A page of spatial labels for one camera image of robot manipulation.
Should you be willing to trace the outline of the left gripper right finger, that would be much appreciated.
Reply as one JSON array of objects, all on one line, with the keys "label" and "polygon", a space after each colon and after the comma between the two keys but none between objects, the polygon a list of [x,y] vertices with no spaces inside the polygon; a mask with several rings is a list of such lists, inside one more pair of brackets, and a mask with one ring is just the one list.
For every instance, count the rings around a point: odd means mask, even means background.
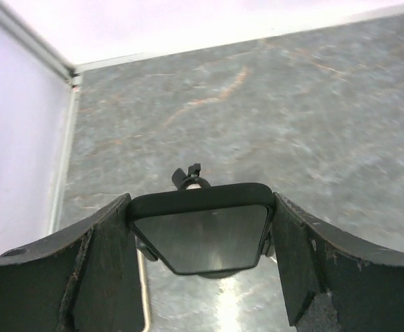
[{"label": "left gripper right finger", "polygon": [[404,331],[404,252],[345,232],[284,195],[275,198],[273,243],[289,325]]}]

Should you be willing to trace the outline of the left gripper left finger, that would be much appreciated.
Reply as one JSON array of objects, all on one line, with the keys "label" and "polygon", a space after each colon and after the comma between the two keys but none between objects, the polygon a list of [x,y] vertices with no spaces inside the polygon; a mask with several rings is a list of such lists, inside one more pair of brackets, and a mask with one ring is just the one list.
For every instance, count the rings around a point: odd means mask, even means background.
[{"label": "left gripper left finger", "polygon": [[130,200],[0,256],[0,331],[145,328]]}]

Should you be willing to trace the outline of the black phone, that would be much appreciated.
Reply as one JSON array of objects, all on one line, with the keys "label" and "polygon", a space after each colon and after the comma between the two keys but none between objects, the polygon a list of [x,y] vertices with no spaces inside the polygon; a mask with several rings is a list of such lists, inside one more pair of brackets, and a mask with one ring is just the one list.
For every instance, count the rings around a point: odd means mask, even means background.
[{"label": "black phone", "polygon": [[127,225],[176,275],[235,273],[254,268],[275,212],[261,183],[147,194],[127,206]]}]

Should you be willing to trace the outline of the round base phone stand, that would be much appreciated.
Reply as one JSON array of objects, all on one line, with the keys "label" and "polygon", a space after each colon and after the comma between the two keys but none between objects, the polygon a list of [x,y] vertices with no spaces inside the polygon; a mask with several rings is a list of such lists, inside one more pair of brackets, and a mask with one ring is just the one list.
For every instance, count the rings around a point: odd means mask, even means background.
[{"label": "round base phone stand", "polygon": [[189,190],[210,187],[207,180],[200,176],[201,164],[195,163],[188,167],[187,172],[178,168],[172,174],[172,182],[177,190]]}]

